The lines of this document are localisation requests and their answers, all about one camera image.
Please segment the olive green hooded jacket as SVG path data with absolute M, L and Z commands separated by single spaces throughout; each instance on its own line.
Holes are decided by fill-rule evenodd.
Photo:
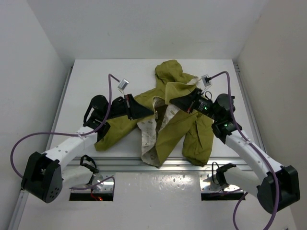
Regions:
M 156 87 L 135 96 L 135 100 L 154 111 L 154 115 L 137 120 L 126 116 L 109 120 L 110 129 L 95 143 L 96 151 L 106 151 L 134 128 L 141 130 L 141 159 L 160 167 L 182 139 L 182 155 L 193 165 L 207 164 L 213 147 L 213 121 L 197 111 L 185 113 L 170 103 L 196 89 L 200 78 L 184 73 L 177 60 L 168 60 L 155 68 Z

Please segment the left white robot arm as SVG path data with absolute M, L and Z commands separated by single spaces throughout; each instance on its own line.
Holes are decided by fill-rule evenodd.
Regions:
M 67 165 L 87 147 L 100 141 L 109 131 L 111 118 L 126 116 L 136 120 L 153 115 L 151 109 L 139 104 L 131 94 L 116 98 L 112 103 L 102 95 L 93 97 L 83 118 L 83 125 L 56 147 L 44 153 L 30 155 L 24 171 L 21 188 L 45 203 L 54 201 L 62 188 L 91 189 L 97 167 L 80 163 L 67 169 Z

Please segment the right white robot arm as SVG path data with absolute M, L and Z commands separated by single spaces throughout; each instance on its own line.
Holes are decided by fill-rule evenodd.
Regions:
M 213 119 L 214 135 L 235 151 L 252 169 L 251 173 L 228 163 L 216 170 L 213 179 L 221 186 L 235 185 L 255 196 L 265 211 L 272 214 L 300 200 L 297 170 L 283 166 L 268 156 L 247 137 L 242 127 L 235 124 L 234 96 L 222 93 L 215 101 L 203 97 L 196 88 L 188 95 L 170 99 L 170 103 L 186 113 L 194 110 Z

